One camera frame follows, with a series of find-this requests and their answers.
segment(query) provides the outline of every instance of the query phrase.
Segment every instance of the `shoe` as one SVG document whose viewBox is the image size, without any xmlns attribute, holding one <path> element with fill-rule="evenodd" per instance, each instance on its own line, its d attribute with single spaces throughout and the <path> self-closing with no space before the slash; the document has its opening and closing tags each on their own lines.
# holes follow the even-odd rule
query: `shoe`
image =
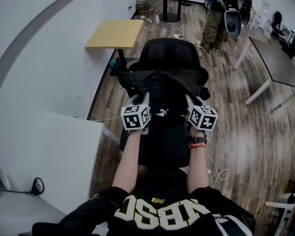
<svg viewBox="0 0 295 236">
<path fill-rule="evenodd" d="M 197 40 L 197 41 L 196 41 L 196 45 L 197 45 L 197 47 L 199 47 L 199 48 L 202 49 L 203 51 L 207 52 L 207 49 L 201 46 L 201 41 Z"/>
</svg>

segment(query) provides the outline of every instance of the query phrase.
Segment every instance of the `forearm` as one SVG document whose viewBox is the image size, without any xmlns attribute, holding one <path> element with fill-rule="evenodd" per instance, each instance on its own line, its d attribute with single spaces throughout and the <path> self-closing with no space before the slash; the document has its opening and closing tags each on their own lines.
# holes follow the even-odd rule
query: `forearm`
<svg viewBox="0 0 295 236">
<path fill-rule="evenodd" d="M 140 131 L 134 131 L 129 135 L 113 182 L 113 186 L 119 187 L 128 193 L 136 185 L 140 136 Z"/>
<path fill-rule="evenodd" d="M 187 176 L 187 191 L 192 193 L 197 188 L 208 187 L 207 159 L 204 147 L 195 147 L 190 152 Z"/>
</svg>

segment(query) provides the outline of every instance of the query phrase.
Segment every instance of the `wristwatch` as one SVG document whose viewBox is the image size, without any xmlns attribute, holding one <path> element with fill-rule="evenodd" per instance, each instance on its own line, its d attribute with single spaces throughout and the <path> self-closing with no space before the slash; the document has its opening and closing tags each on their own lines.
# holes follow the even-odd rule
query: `wristwatch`
<svg viewBox="0 0 295 236">
<path fill-rule="evenodd" d="M 205 135 L 204 137 L 192 137 L 191 143 L 192 144 L 200 144 L 200 143 L 207 144 L 207 136 Z"/>
</svg>

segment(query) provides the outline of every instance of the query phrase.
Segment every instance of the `red bracelet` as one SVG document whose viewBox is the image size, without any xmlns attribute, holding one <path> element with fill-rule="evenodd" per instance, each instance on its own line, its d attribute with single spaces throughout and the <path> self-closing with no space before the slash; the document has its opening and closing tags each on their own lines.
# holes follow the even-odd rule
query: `red bracelet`
<svg viewBox="0 0 295 236">
<path fill-rule="evenodd" d="M 206 144 L 205 143 L 198 143 L 198 144 L 191 144 L 190 148 L 197 148 L 197 147 L 204 147 L 206 148 Z"/>
</svg>

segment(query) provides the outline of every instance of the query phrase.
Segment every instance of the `teal object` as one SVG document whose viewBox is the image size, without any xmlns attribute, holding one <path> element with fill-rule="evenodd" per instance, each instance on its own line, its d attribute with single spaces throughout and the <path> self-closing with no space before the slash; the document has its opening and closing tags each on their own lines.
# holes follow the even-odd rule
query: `teal object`
<svg viewBox="0 0 295 236">
<path fill-rule="evenodd" d="M 110 68 L 113 68 L 113 67 L 115 66 L 115 64 L 116 64 L 116 61 L 115 61 L 115 60 L 111 60 L 111 61 L 109 62 L 109 67 L 110 67 Z"/>
</svg>

